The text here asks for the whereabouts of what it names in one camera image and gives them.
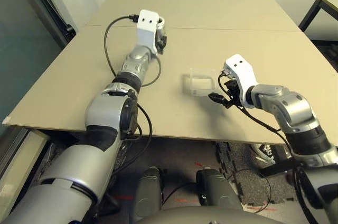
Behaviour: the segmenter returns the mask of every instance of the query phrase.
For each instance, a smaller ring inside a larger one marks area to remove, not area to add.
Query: black cable
[[[116,73],[115,73],[115,70],[114,68],[112,67],[112,64],[111,64],[111,61],[110,61],[110,58],[109,58],[109,55],[108,55],[108,49],[107,49],[107,37],[108,37],[108,33],[109,33],[109,30],[110,28],[115,24],[117,23],[118,21],[121,21],[121,20],[124,20],[124,19],[130,19],[130,20],[133,20],[133,22],[137,22],[138,20],[138,15],[129,15],[129,16],[122,16],[120,18],[117,18],[116,20],[113,20],[106,28],[106,31],[105,31],[105,36],[104,36],[104,48],[105,48],[105,55],[106,55],[106,59],[107,59],[107,62],[108,62],[108,65],[110,67],[110,70],[111,72],[113,73],[114,76],[116,76]],[[159,58],[157,56],[154,57],[158,63],[158,73],[157,73],[157,76],[155,77],[154,80],[152,80],[151,82],[147,83],[147,84],[143,84],[142,87],[147,87],[147,86],[150,86],[151,84],[155,83],[159,76],[161,75],[161,72],[162,72],[162,65],[161,65],[161,61],[159,60]]]
[[[232,177],[235,176],[236,174],[238,174],[238,173],[240,173],[240,172],[242,172],[242,171],[247,171],[247,170],[254,171],[253,169],[241,169],[241,170],[237,170],[237,171],[233,172],[233,173],[227,178],[227,180],[229,180],[230,178],[232,178]],[[268,185],[269,185],[269,192],[270,192],[270,194],[269,194],[269,196],[268,196],[268,200],[267,200],[266,205],[263,206],[263,207],[261,207],[260,209],[258,209],[258,210],[257,210],[256,212],[254,212],[254,213],[259,213],[259,212],[262,212],[264,209],[266,209],[266,208],[268,207],[268,205],[270,204],[271,199],[272,199],[272,195],[273,195],[273,190],[272,190],[272,188],[271,188],[271,184],[270,184],[269,180],[267,179],[267,177],[265,177],[265,176],[262,175],[262,174],[257,174],[257,175],[261,176],[262,178],[264,178],[264,179],[266,180],[266,182],[267,182]]]
[[[230,95],[230,93],[229,92],[227,92],[224,88],[223,88],[223,86],[222,86],[222,83],[221,83],[221,78],[222,77],[225,77],[225,75],[224,74],[220,74],[219,76],[218,76],[218,85],[219,85],[219,87],[222,89],[222,91],[233,101],[233,97]],[[261,126],[263,126],[265,129],[268,129],[270,132],[272,132],[272,133],[274,133],[274,134],[277,134],[278,135],[278,137],[280,137],[283,141],[284,141],[284,143],[286,144],[286,146],[287,146],[287,148],[289,149],[289,152],[290,153],[292,153],[291,152],[291,147],[290,147],[290,145],[289,145],[289,142],[279,133],[279,131],[280,131],[280,129],[275,129],[275,128],[273,128],[272,126],[270,126],[270,125],[268,125],[268,124],[266,124],[266,123],[264,123],[263,121],[261,121],[261,120],[259,120],[259,119],[257,119],[256,117],[254,117],[253,115],[251,115],[246,109],[245,109],[245,107],[239,107],[239,106],[237,106],[236,104],[234,104],[244,115],[246,115],[247,117],[249,117],[250,119],[252,119],[253,121],[255,121],[257,124],[259,124],[259,125],[261,125]]]
[[[180,188],[186,187],[186,186],[191,185],[191,184],[195,184],[195,185],[196,185],[196,183],[190,182],[190,183],[185,183],[185,184],[182,184],[182,185],[176,187],[171,193],[169,193],[169,195],[165,198],[165,200],[163,200],[162,205],[164,205],[165,202],[167,202],[168,199],[169,199],[176,191],[178,191]]]
[[[110,58],[109,58],[109,55],[108,55],[108,50],[107,50],[107,36],[108,36],[108,32],[110,30],[110,28],[115,24],[117,23],[118,21],[121,21],[123,19],[130,19],[129,16],[122,16],[120,18],[117,18],[116,20],[113,20],[111,23],[109,23],[108,27],[106,28],[106,31],[105,31],[105,37],[104,37],[104,48],[105,48],[105,55],[106,55],[106,58],[107,58],[107,62],[108,62],[108,65],[110,67],[110,70],[111,72],[114,74],[114,76],[116,76],[116,73],[115,73],[115,70],[114,68],[112,67],[112,64],[110,62]]]
[[[312,213],[310,212],[310,209],[306,206],[306,203],[304,201],[301,184],[300,184],[300,181],[299,181],[299,178],[298,178],[298,167],[295,167],[293,169],[292,175],[293,175],[294,187],[295,187],[297,199],[298,199],[299,204],[302,207],[302,210],[304,212],[304,215],[305,215],[307,221],[310,224],[318,224],[317,220],[312,215]]]
[[[140,104],[137,104],[138,108],[143,112],[144,116],[146,117],[148,124],[149,124],[149,136],[148,136],[148,142],[145,145],[145,147],[142,149],[142,151],[140,151],[137,155],[135,155],[133,158],[131,158],[130,160],[126,161],[125,164],[117,169],[115,169],[113,171],[113,175],[116,175],[118,172],[124,170],[126,167],[128,167],[129,165],[131,165],[134,161],[136,161],[148,148],[150,142],[152,141],[152,136],[153,136],[153,125],[152,122],[147,114],[147,112],[141,107]]]
[[[156,76],[155,79],[153,79],[151,82],[149,82],[149,83],[147,83],[147,84],[143,84],[142,87],[147,87],[147,86],[150,86],[151,84],[155,83],[155,82],[159,79],[159,77],[160,77],[160,75],[161,75],[161,72],[162,72],[162,64],[161,64],[161,61],[160,61],[160,59],[158,58],[158,56],[155,56],[154,58],[156,59],[156,61],[157,61],[157,63],[158,63],[158,73],[157,73],[157,76]]]
[[[139,141],[140,139],[142,139],[143,134],[142,134],[142,129],[139,124],[137,124],[137,129],[138,129],[139,135],[136,138],[127,138],[124,140],[124,142]]]

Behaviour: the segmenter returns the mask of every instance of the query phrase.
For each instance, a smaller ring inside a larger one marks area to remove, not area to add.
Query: table leg
[[[316,0],[313,5],[311,6],[310,10],[307,12],[305,15],[304,19],[302,22],[299,24],[299,28],[301,31],[305,31],[307,27],[310,25],[311,21],[314,19],[314,17],[317,15],[319,12],[320,8],[320,3],[322,0]]]
[[[278,162],[274,165],[265,167],[264,169],[260,170],[260,173],[266,178],[268,178],[269,176],[272,176],[272,175],[286,173],[288,170],[293,169],[295,165],[296,165],[296,161],[292,157],[287,160]]]
[[[324,1],[320,2],[319,7],[338,21],[338,12],[334,8],[327,5]]]

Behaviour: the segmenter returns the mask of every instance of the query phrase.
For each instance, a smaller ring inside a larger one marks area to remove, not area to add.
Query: table
[[[88,25],[107,26],[141,9],[165,17],[167,28],[299,31],[274,0],[107,0]],[[134,24],[120,21],[117,26]]]
[[[9,114],[6,123],[39,129],[83,131],[85,111],[94,95],[111,82],[112,74],[105,60],[103,37],[106,23],[117,15],[135,13],[135,9],[118,13],[108,18],[111,2],[108,0],[102,10],[85,26],[71,43],[62,51],[46,72]],[[123,5],[130,7],[130,1]],[[145,4],[152,9],[147,0]],[[271,0],[267,4],[274,6]],[[216,29],[212,22],[197,22],[197,27],[179,27],[174,20],[175,13],[158,12],[167,21],[168,43],[162,61],[162,75],[152,86],[141,89],[139,103],[151,117],[154,135],[164,137],[238,141],[248,143],[281,143],[281,140],[244,116],[234,107],[225,110],[208,97],[193,97],[187,92],[190,68],[209,68],[220,72],[226,58],[235,53],[242,54],[255,71],[257,80],[266,84],[283,84],[304,95],[312,104],[330,141],[338,145],[337,121],[337,77],[330,64],[321,56],[303,32],[289,22],[288,16],[280,11],[275,17],[285,25],[269,24],[268,18],[261,26],[256,23],[243,25],[243,15],[223,19],[222,28]],[[195,18],[212,18],[214,12],[196,13]],[[108,52],[115,68],[120,67],[125,55],[136,42],[136,28],[113,27],[108,36]],[[307,54],[307,62],[301,54]],[[152,63],[145,82],[157,74],[157,64]],[[277,127],[272,115],[262,110],[250,110],[257,118]],[[142,114],[139,123],[144,133],[148,132]]]
[[[323,9],[338,21],[338,0],[316,0],[299,24],[301,31],[305,31],[307,29],[320,9]]]

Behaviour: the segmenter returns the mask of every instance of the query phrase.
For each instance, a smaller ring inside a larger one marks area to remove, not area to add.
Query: floor
[[[142,149],[143,146],[143,142],[134,143],[134,145],[127,152],[127,159]],[[196,172],[204,167],[223,170],[222,165],[219,163],[219,160],[216,157],[216,143],[214,142],[155,138],[153,139],[145,154],[141,156],[137,162],[132,164],[117,176],[117,180],[110,191],[110,195],[114,196],[120,201],[121,211],[114,215],[100,217],[98,219],[99,224],[129,223],[129,211],[133,202],[138,179],[141,174],[150,166],[157,166],[164,172],[164,198],[166,198],[167,195],[177,186],[188,182],[195,182]],[[247,175],[243,174],[242,182],[248,180],[247,178]],[[283,183],[285,180],[284,176],[274,177],[269,180],[271,187],[273,188],[273,195],[278,194],[277,198],[284,197],[285,200],[279,201],[277,204],[271,203],[263,212],[259,214],[286,224],[308,223],[298,202],[295,199],[293,199],[293,201],[288,201],[286,199],[290,196],[290,194],[293,195],[293,188],[290,186],[290,191],[285,191],[284,194],[283,190],[277,192],[278,185]],[[262,181],[258,178],[255,178],[254,180],[251,179],[250,183],[250,186],[257,186],[258,191],[265,190],[265,188],[262,188]],[[234,183],[231,182],[231,185],[235,190],[237,189]],[[252,187],[246,188],[245,184],[243,185],[243,193],[248,196],[248,199],[250,199],[250,195],[257,195],[255,194],[257,192],[254,192],[256,190],[257,189],[252,189]],[[244,205],[244,209],[249,212],[254,212],[259,209],[260,206],[264,205],[266,203],[266,193],[264,192],[261,194],[263,196],[262,200],[259,201],[260,203],[256,204],[255,206],[252,204]],[[163,206],[163,209],[199,205],[198,197],[196,195],[196,188],[192,185],[181,188],[175,192]],[[328,223],[325,213],[322,210],[316,211],[314,214],[318,220],[320,220],[320,223]]]

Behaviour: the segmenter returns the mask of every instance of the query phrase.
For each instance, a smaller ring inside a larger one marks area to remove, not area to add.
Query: red tape mark
[[[115,195],[113,196],[115,199],[124,199],[124,200],[133,200],[134,197],[132,196],[126,196],[126,195]]]
[[[188,202],[188,199],[175,199],[175,202]]]

